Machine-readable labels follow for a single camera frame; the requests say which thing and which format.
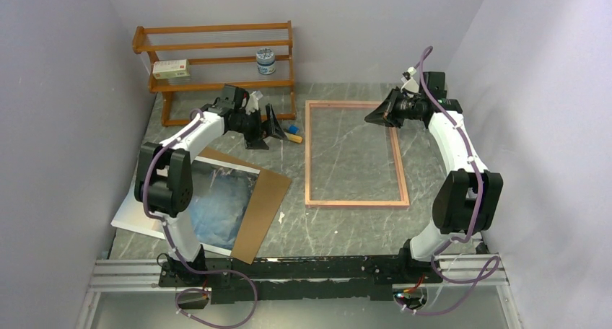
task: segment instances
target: wooden picture frame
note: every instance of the wooden picture frame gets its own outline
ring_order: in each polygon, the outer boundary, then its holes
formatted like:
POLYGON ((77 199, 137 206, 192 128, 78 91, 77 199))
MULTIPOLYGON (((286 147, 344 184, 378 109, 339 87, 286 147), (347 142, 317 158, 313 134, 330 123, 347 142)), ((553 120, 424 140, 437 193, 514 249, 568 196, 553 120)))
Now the wooden picture frame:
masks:
POLYGON ((398 187, 400 191, 399 201, 315 201, 310 197, 310 171, 311 171, 311 150, 312 130, 310 127, 311 110, 313 108, 369 108, 375 109, 380 105, 380 102, 367 101, 343 101, 343 100, 307 100, 305 114, 305 137, 306 137, 306 176, 305 176, 305 205, 306 207, 344 207, 344 208, 361 208, 361 207, 382 207, 382 208, 407 208, 410 206, 408 199, 408 187, 406 185, 406 177, 403 172, 403 163, 401 160, 400 145, 398 133, 395 128, 389 128, 391 149, 393 151, 393 160, 395 163, 395 173, 398 176, 398 187))

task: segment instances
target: blue painting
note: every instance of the blue painting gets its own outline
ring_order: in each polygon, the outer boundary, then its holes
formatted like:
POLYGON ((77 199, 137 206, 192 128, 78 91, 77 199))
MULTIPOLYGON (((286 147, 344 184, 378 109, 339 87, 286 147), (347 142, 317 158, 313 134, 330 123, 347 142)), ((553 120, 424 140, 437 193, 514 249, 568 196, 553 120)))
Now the blue painting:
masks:
POLYGON ((192 164, 193 198, 188 210, 201 243, 231 250, 258 174, 204 162, 192 164))

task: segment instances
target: plastic container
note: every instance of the plastic container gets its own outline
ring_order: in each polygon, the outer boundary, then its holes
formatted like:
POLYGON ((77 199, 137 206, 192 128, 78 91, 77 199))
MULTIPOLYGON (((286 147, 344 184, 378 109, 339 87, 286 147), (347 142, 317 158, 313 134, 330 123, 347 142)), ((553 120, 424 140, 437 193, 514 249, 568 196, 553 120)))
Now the plastic container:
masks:
POLYGON ((276 57, 274 56, 272 49, 261 48, 257 51, 255 57, 257 58, 257 69, 259 69, 260 74, 269 75, 276 71, 276 68, 274 67, 276 57))

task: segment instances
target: wooden rack shelf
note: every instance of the wooden rack shelf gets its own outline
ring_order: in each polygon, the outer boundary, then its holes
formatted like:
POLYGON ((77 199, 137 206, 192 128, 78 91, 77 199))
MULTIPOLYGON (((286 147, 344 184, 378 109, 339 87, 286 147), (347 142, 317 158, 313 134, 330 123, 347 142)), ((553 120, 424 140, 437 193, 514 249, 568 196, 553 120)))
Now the wooden rack shelf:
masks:
MULTIPOLYGON (((291 112, 279 113, 276 115, 281 120, 295 119, 295 75, 293 69, 293 34, 291 21, 285 23, 273 24, 247 24, 247 25, 216 25, 216 26, 191 26, 191 27, 153 27, 144 28, 138 26, 132 40, 132 48, 134 53, 140 54, 146 52, 149 55, 151 64, 151 72, 153 63, 160 61, 158 52, 160 51, 202 51, 211 49, 228 49, 228 48, 261 48, 261 47, 287 47, 286 55, 277 55, 277 61, 289 62, 289 77, 287 79, 268 79, 268 80, 247 80, 241 82, 170 82, 167 79, 155 79, 153 74, 149 76, 149 91, 156 93, 161 92, 164 97, 164 107, 162 109, 162 125, 163 126, 184 126, 189 123, 187 119, 170 120, 170 110, 174 92, 182 91, 204 91, 221 89, 224 84, 231 84, 245 89, 257 89, 261 87, 290 87, 291 88, 291 112), (264 39, 256 40, 249 39, 246 41, 219 41, 214 37, 207 37, 203 40, 197 40, 197 35, 194 33, 214 34, 215 32, 228 32, 234 35, 234 38, 240 38, 241 31, 267 31, 267 30, 287 30, 286 39, 264 39), (178 35, 192 34, 184 43, 167 43, 167 41, 154 42, 151 39, 152 35, 178 35)), ((191 66, 200 65, 218 65, 227 63, 248 63, 255 62, 255 56, 238 56, 238 57, 217 57, 217 58, 188 58, 191 66)))

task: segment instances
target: cardboard sheet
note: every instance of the cardboard sheet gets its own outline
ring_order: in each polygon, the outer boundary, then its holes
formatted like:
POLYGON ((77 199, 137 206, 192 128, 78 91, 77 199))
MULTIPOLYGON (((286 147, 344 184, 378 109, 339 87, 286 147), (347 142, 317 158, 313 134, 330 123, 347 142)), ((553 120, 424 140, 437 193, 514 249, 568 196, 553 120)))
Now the cardboard sheet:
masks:
MULTIPOLYGON (((229 254, 245 263, 252 263, 289 189, 291 180, 286 176, 244 162, 241 159, 213 149, 205 149, 199 156, 210 159, 208 162, 216 160, 259 170, 253 193, 251 194, 244 217, 242 218, 240 230, 236 235, 232 251, 229 254)), ((132 189, 127 194, 126 199, 113 218, 111 225, 163 239, 164 235, 159 221, 150 219, 144 215, 142 212, 142 203, 134 199, 133 191, 132 189)), ((213 246, 205 244, 203 244, 203 246, 205 250, 225 254, 219 252, 213 246)))
POLYGON ((217 150, 206 148, 200 156, 260 171, 231 254, 232 257, 250 264, 255 259, 272 220, 289 190, 291 179, 217 150))

